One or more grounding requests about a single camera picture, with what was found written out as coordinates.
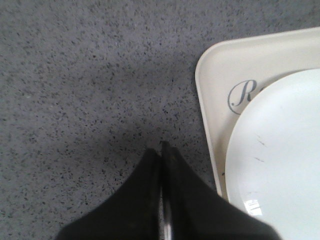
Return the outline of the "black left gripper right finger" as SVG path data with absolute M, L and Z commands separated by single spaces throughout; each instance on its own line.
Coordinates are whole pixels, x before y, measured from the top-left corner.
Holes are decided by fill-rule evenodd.
M 279 234 L 232 206 L 186 163 L 176 147 L 161 143 L 166 240 L 278 240 Z

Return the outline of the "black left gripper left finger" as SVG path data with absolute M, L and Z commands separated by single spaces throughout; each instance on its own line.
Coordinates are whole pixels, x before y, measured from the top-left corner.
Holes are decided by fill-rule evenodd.
M 58 240 L 157 240 L 160 156 L 147 149 L 121 187 L 104 203 L 65 226 Z

